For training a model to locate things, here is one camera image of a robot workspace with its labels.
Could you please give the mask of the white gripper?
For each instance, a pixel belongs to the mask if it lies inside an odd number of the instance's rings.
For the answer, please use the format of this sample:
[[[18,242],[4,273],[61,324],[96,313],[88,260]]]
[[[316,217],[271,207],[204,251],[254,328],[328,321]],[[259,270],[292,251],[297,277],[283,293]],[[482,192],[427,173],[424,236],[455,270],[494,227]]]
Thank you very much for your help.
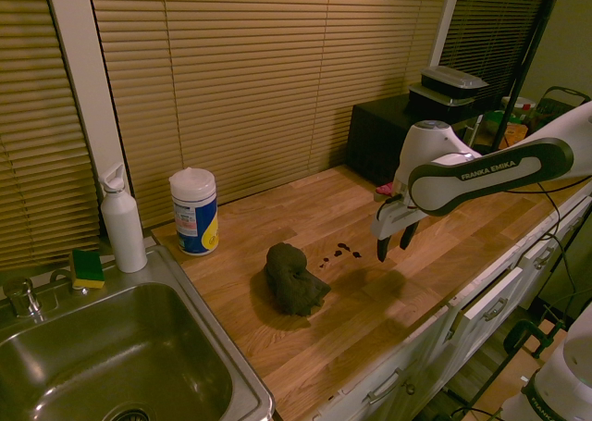
[[[376,256],[380,262],[386,260],[390,237],[404,229],[400,248],[406,250],[410,245],[419,221],[424,213],[415,206],[410,197],[397,193],[388,198],[377,210],[371,225],[372,234],[377,238]]]

